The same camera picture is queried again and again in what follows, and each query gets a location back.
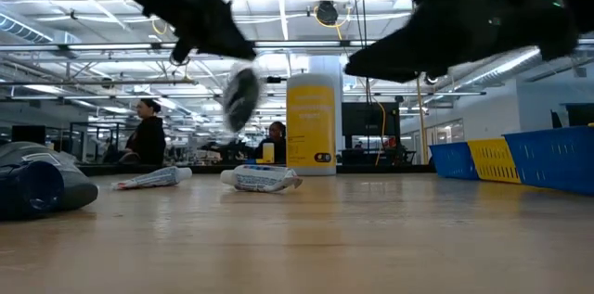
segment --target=black jacket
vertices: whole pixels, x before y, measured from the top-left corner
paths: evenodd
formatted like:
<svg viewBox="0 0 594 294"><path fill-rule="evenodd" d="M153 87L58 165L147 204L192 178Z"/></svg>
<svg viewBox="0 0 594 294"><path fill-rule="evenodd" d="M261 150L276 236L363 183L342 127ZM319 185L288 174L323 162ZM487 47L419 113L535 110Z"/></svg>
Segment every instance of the black jacket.
<svg viewBox="0 0 594 294"><path fill-rule="evenodd" d="M126 147L138 154L142 164L163 164L165 152L163 120L157 117L143 120L128 139Z"/></svg>
<svg viewBox="0 0 594 294"><path fill-rule="evenodd" d="M260 142L258 148L254 151L254 156L257 159L261 159L264 153L264 144L271 143L275 144L275 163L276 164L285 164L287 163L287 140L280 139L279 141L275 142L273 139L267 137L266 139Z"/></svg>

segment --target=white bottle cap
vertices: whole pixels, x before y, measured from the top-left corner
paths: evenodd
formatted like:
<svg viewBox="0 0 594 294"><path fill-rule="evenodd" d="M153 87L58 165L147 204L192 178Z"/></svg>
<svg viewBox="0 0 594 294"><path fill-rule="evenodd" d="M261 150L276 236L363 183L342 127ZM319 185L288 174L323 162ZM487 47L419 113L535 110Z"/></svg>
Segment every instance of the white bottle cap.
<svg viewBox="0 0 594 294"><path fill-rule="evenodd" d="M235 177L233 176L233 170L224 170L221 173L221 183L227 185L235 185Z"/></svg>
<svg viewBox="0 0 594 294"><path fill-rule="evenodd" d="M185 181L186 179L189 179L192 176L192 169L190 168L176 168L177 170L175 171L175 180L177 180L177 182L181 182L181 181Z"/></svg>

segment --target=blue crate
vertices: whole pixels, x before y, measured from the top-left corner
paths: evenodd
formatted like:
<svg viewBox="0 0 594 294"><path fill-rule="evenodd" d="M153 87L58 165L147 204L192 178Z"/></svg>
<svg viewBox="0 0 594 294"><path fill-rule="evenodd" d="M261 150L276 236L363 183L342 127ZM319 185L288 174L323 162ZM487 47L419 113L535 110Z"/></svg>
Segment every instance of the blue crate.
<svg viewBox="0 0 594 294"><path fill-rule="evenodd" d="M446 178L479 179L466 142L430 146L437 174Z"/></svg>
<svg viewBox="0 0 594 294"><path fill-rule="evenodd" d="M504 136L523 184L594 195L594 128Z"/></svg>

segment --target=dark hair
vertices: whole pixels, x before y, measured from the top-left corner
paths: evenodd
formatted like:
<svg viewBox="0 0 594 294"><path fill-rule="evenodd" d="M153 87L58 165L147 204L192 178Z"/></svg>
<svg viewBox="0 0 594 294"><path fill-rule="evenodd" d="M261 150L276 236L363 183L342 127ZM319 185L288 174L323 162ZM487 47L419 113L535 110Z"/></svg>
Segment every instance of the dark hair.
<svg viewBox="0 0 594 294"><path fill-rule="evenodd" d="M278 127L278 129L280 130L280 136L282 136L282 137L287 136L287 126L285 126L284 123L282 123L280 121L274 121L270 124L271 127L274 125L276 125Z"/></svg>
<svg viewBox="0 0 594 294"><path fill-rule="evenodd" d="M142 98L140 101L145 103L145 105L147 105L149 108L152 108L155 113L161 112L161 105L159 105L156 101L150 98Z"/></svg>

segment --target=yellow plastic bin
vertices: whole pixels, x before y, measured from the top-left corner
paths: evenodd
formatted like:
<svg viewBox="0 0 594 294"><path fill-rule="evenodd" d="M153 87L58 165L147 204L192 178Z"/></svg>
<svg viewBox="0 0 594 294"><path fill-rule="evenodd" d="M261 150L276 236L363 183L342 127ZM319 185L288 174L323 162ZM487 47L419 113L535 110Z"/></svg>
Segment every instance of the yellow plastic bin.
<svg viewBox="0 0 594 294"><path fill-rule="evenodd" d="M485 181L521 184L505 139L469 141L474 166Z"/></svg>

